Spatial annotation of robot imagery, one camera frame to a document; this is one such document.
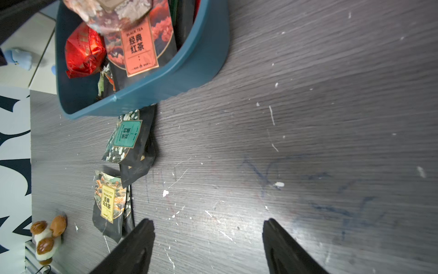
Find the small red tea bag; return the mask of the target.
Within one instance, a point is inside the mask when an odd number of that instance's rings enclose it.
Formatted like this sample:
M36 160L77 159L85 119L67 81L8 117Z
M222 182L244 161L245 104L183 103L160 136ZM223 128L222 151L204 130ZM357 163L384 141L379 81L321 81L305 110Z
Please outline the small red tea bag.
M81 23L65 45L68 78L83 78L99 73L106 56L103 37L86 23Z

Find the green tea bag top pile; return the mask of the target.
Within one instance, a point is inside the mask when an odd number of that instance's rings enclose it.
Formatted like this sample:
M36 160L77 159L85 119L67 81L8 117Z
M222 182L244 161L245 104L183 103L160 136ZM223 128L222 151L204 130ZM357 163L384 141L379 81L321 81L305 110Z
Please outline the green tea bag top pile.
M156 151L152 125L156 106L147 106L121 115L111 134L102 160L119 165L124 188L148 174Z

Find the teal plastic storage box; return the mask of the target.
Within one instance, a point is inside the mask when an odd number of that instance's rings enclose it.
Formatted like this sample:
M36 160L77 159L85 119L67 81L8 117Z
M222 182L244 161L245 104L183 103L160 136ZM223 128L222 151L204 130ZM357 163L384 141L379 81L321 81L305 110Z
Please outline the teal plastic storage box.
M68 119L119 116L201 87L221 70L230 46L228 1L201 1L187 40L165 66L96 100L99 75L69 79L66 74L65 44L81 22L64 3L59 5L55 28L57 94Z

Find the light blue drawer box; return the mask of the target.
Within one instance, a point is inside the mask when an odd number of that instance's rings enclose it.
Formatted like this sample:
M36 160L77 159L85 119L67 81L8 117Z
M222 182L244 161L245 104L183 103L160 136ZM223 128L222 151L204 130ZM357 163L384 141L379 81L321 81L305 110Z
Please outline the light blue drawer box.
M1 85L29 89L48 94L57 93L55 66L55 20L37 12L16 30L4 43L1 50L12 54L29 53L25 64L1 67Z

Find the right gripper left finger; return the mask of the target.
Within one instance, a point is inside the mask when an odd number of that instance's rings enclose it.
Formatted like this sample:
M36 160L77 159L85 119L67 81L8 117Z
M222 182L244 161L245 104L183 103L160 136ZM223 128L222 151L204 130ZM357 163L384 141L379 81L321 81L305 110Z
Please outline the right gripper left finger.
M154 241L154 223L143 219L91 273L147 274Z

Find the yellow label black tea bag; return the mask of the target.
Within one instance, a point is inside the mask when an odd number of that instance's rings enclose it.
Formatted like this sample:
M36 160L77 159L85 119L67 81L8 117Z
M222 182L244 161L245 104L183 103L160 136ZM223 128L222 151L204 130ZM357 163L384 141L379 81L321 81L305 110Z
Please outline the yellow label black tea bag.
M119 177L95 172L92 222L103 236L120 242L132 232L134 219L131 187L123 187Z

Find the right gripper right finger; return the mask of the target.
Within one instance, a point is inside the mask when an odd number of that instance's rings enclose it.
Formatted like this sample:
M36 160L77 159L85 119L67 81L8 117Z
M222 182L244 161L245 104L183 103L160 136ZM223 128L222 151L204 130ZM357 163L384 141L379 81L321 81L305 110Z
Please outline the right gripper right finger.
M328 274L275 219L264 221L262 238L271 274Z

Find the brown white plush dog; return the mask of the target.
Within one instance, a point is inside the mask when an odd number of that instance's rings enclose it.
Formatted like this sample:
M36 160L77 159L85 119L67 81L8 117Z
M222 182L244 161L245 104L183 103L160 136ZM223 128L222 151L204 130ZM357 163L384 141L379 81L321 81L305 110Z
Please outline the brown white plush dog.
M62 235L67 228L67 216L58 215L50 224L47 221L36 221L30 232L35 241L35 257L42 266L52 262L52 258L62 244Z

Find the pink label black tea bag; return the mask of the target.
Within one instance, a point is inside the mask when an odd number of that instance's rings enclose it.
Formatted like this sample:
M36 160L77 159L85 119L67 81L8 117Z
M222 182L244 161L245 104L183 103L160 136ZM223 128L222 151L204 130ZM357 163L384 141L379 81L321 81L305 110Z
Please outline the pink label black tea bag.
M104 41L116 91L157 71L177 54L168 1L154 1L140 24Z

